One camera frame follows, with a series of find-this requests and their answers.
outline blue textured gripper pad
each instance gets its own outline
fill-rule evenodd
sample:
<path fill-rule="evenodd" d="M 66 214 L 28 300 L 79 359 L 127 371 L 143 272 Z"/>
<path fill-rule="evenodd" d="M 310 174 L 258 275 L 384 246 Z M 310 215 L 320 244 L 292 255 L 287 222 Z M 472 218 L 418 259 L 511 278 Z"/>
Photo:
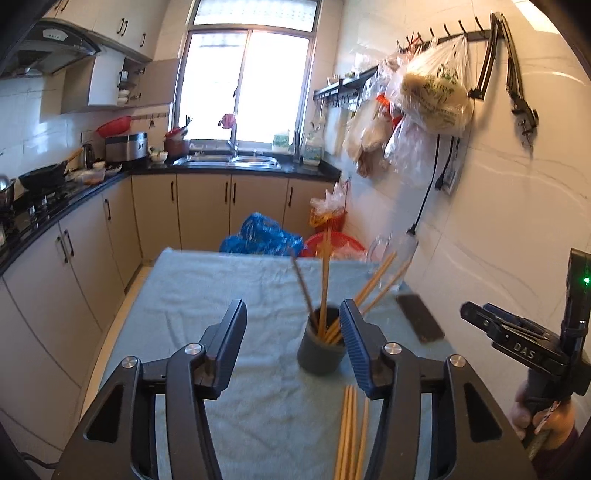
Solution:
<path fill-rule="evenodd" d="M 359 388 L 372 400 L 383 398 L 382 385 L 373 381 L 371 362 L 379 361 L 381 348 L 386 344 L 384 334 L 378 326 L 364 321 L 353 300 L 345 300 L 340 305 L 339 315 L 340 329 Z"/>

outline metal screw cap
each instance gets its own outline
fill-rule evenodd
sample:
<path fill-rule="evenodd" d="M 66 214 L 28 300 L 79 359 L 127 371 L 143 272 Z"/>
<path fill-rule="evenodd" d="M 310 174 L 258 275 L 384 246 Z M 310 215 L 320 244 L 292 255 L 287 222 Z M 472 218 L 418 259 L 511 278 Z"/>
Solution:
<path fill-rule="evenodd" d="M 384 350 L 386 350 L 388 355 L 398 355 L 400 352 L 402 352 L 402 347 L 397 343 L 390 342 L 384 345 Z"/>
<path fill-rule="evenodd" d="M 133 368 L 138 364 L 138 359 L 134 356 L 126 356 L 122 361 L 121 361 L 121 366 L 123 368 Z"/>
<path fill-rule="evenodd" d="M 201 350 L 203 350 L 203 347 L 198 343 L 190 343 L 185 347 L 185 353 L 189 355 L 197 355 L 201 353 Z"/>
<path fill-rule="evenodd" d="M 454 367 L 458 367 L 458 368 L 461 368 L 464 365 L 466 365 L 466 359 L 464 357 L 462 357 L 461 355 L 452 355 L 449 358 L 449 361 Z"/>

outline rice cooker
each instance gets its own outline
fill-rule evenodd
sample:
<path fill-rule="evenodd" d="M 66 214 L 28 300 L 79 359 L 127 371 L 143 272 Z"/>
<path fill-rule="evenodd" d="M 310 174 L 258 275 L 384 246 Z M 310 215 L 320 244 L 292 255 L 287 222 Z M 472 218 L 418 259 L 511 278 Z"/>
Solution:
<path fill-rule="evenodd" d="M 105 160 L 109 163 L 137 160 L 148 156 L 148 134 L 139 132 L 105 138 Z"/>

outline cabinet door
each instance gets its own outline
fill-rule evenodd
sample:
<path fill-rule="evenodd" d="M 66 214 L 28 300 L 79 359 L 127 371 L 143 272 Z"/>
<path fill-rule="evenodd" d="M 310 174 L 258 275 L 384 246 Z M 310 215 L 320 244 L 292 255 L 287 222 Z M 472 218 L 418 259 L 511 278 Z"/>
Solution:
<path fill-rule="evenodd" d="M 124 291 L 100 195 L 60 220 L 72 268 L 102 330 L 111 326 L 123 302 Z"/>
<path fill-rule="evenodd" d="M 143 107 L 164 105 L 174 102 L 180 59 L 157 60 L 145 66 L 145 73 L 139 75 L 135 89 L 135 100 L 129 106 Z"/>
<path fill-rule="evenodd" d="M 142 263 L 131 178 L 113 185 L 103 192 L 102 198 L 115 262 L 126 287 Z"/>
<path fill-rule="evenodd" d="M 56 18 L 92 30 L 103 10 L 103 4 L 104 2 L 98 1 L 61 0 L 56 9 Z"/>
<path fill-rule="evenodd" d="M 177 176 L 137 175 L 131 183 L 144 260 L 156 260 L 167 247 L 179 250 Z"/>
<path fill-rule="evenodd" d="M 51 227 L 17 258 L 4 280 L 35 336 L 82 385 L 100 341 L 100 328 L 64 254 L 62 240 L 59 227 Z"/>
<path fill-rule="evenodd" d="M 297 233 L 304 239 L 313 235 L 314 228 L 309 224 L 310 199 L 324 198 L 324 191 L 332 191 L 333 186 L 334 184 L 323 181 L 290 179 L 287 186 L 283 230 Z"/>
<path fill-rule="evenodd" d="M 255 212 L 262 213 L 281 225 L 286 192 L 287 179 L 233 175 L 230 234 L 238 233 L 246 217 Z"/>
<path fill-rule="evenodd" d="M 136 12 L 141 31 L 138 44 L 131 48 L 153 59 L 168 0 L 135 0 L 135 3 L 139 3 Z"/>
<path fill-rule="evenodd" d="M 80 387 L 33 335 L 2 280 L 0 305 L 0 408 L 40 439 L 64 448 Z"/>
<path fill-rule="evenodd" d="M 82 0 L 82 2 L 84 4 L 96 4 L 97 7 L 93 7 L 93 9 L 100 9 L 92 28 L 95 33 L 115 40 L 118 43 L 124 43 L 123 38 L 128 35 L 127 32 L 129 31 L 130 19 L 127 16 L 129 14 L 131 0 L 103 0 L 102 2 L 87 2 Z"/>
<path fill-rule="evenodd" d="M 217 252 L 229 235 L 230 175 L 178 175 L 178 223 L 183 250 Z"/>

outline dish soap bottle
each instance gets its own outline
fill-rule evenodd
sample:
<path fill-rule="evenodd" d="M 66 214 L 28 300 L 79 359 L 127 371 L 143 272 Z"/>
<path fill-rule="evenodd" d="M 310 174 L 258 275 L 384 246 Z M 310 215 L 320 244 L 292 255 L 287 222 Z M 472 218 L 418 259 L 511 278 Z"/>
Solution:
<path fill-rule="evenodd" d="M 322 138 L 320 126 L 314 127 L 312 124 L 312 127 L 312 132 L 306 135 L 302 162 L 304 165 L 317 167 L 324 156 L 324 138 Z"/>

